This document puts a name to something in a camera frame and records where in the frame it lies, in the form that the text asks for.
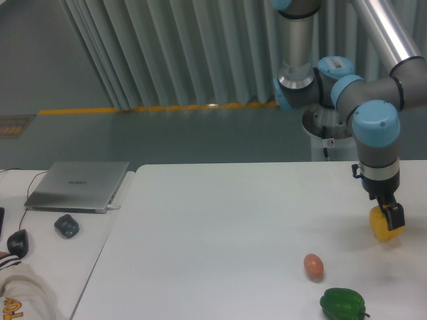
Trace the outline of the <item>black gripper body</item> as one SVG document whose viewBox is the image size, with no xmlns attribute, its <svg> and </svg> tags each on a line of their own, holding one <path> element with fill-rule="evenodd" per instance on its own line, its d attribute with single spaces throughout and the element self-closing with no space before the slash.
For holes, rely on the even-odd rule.
<svg viewBox="0 0 427 320">
<path fill-rule="evenodd" d="M 379 181 L 362 176 L 361 183 L 370 200 L 381 199 L 383 202 L 390 202 L 394 200 L 394 193 L 400 186 L 400 176 L 394 175 Z"/>
</svg>

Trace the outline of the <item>cream sleeved forearm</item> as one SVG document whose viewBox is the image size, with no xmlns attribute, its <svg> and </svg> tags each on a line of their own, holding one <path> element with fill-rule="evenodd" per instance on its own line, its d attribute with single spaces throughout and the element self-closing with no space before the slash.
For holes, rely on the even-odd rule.
<svg viewBox="0 0 427 320">
<path fill-rule="evenodd" d="M 28 264 L 6 252 L 1 252 L 1 318 L 57 318 L 46 284 Z"/>
</svg>

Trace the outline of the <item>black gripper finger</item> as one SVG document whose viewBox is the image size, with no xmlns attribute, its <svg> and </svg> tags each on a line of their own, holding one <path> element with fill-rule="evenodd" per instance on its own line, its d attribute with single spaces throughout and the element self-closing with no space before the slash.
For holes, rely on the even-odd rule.
<svg viewBox="0 0 427 320">
<path fill-rule="evenodd" d="M 389 204 L 386 208 L 388 230 L 393 231 L 405 226 L 404 208 L 400 203 Z"/>
<path fill-rule="evenodd" d="M 378 206 L 385 217 L 390 216 L 390 198 L 389 196 L 377 197 Z"/>
</svg>

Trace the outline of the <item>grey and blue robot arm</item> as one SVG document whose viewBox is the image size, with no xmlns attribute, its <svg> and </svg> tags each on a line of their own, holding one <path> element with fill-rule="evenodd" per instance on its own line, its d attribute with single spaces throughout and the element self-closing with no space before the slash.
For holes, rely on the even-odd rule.
<svg viewBox="0 0 427 320">
<path fill-rule="evenodd" d="M 274 79 L 284 109 L 316 104 L 334 110 L 354 138 L 358 162 L 352 174 L 378 202 L 390 231 L 404 226 L 400 184 L 401 111 L 426 104 L 426 60 L 405 30 L 391 2 L 353 1 L 359 20 L 377 50 L 388 76 L 368 82 L 351 63 L 329 56 L 311 64 L 314 16 L 320 1 L 273 1 L 285 22 L 282 67 Z"/>
</svg>

